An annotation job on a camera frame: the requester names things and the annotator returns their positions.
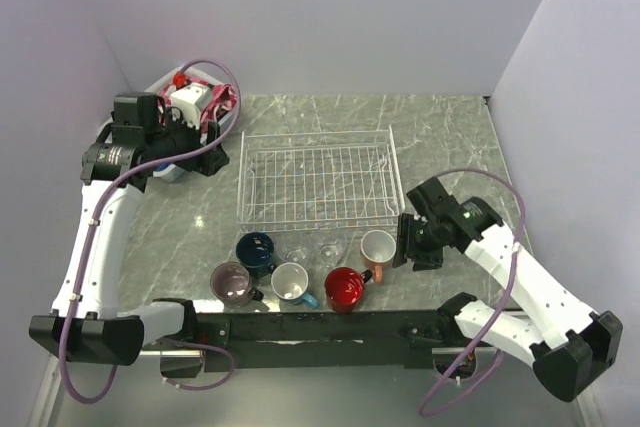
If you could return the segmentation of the light blue floral mug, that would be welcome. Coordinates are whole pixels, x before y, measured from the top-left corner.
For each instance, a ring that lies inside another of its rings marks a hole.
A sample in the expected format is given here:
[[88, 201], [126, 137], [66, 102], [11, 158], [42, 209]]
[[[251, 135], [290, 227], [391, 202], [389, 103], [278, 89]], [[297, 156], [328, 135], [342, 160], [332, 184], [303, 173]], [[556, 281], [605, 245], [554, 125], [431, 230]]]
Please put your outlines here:
[[304, 267], [294, 262], [286, 262], [275, 268], [271, 275], [271, 287], [282, 301], [292, 305], [306, 305], [311, 309], [319, 307], [318, 300], [309, 292], [309, 276]]

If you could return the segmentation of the white wire dish rack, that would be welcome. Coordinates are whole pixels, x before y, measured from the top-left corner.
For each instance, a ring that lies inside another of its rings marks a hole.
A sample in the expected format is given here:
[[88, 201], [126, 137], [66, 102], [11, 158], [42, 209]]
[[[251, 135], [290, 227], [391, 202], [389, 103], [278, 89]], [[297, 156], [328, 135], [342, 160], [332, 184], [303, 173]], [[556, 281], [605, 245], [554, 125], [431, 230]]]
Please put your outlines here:
[[243, 135], [242, 231], [392, 229], [405, 209], [392, 129]]

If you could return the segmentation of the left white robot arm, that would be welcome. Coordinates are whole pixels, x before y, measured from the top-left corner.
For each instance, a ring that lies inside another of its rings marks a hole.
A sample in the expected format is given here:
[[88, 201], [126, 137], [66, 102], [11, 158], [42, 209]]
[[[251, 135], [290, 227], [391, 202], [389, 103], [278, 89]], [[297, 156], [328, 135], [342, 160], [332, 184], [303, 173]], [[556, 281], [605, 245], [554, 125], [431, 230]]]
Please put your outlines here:
[[119, 94], [111, 120], [83, 154], [82, 212], [65, 280], [49, 313], [35, 315], [30, 338], [69, 362], [128, 366], [162, 337], [176, 348], [200, 335], [192, 302], [162, 298], [131, 312], [118, 307], [118, 284], [130, 228], [154, 170], [177, 167], [212, 176], [228, 164], [222, 128], [204, 115], [213, 94], [189, 86], [163, 98]]

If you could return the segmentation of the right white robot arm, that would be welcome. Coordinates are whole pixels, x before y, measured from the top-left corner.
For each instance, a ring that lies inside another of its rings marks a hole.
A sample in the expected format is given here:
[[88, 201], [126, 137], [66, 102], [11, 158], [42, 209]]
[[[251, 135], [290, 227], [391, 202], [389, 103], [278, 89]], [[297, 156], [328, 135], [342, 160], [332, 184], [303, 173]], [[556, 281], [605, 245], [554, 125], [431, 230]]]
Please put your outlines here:
[[614, 363], [623, 333], [611, 311], [597, 312], [561, 285], [523, 247], [483, 199], [459, 202], [435, 177], [410, 190], [414, 214], [401, 214], [393, 264], [436, 269], [445, 248], [458, 250], [503, 287], [525, 319], [459, 293], [437, 310], [433, 340], [460, 345], [477, 339], [530, 366], [555, 398], [571, 402]]

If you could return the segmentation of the clear glass tumbler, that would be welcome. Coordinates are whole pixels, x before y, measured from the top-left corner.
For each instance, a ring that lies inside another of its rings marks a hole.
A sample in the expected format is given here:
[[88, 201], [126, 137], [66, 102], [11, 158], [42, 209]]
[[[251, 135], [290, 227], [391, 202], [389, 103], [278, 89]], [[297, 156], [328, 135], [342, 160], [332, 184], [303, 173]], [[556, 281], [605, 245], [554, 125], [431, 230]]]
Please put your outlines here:
[[310, 247], [301, 241], [283, 243], [279, 248], [279, 258], [284, 263], [296, 263], [302, 267], [309, 265], [311, 258]]
[[341, 236], [321, 238], [316, 244], [317, 261], [321, 266], [333, 269], [344, 257], [347, 242]]

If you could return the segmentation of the salmon pink mug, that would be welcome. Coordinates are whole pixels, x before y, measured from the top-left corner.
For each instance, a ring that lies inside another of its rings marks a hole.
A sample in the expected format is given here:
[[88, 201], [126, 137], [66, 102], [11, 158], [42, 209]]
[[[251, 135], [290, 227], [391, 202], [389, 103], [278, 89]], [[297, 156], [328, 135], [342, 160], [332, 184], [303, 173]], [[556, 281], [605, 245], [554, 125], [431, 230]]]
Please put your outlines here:
[[384, 270], [391, 266], [396, 254], [396, 240], [383, 230], [365, 233], [360, 242], [360, 255], [366, 269], [372, 272], [376, 284], [381, 284]]

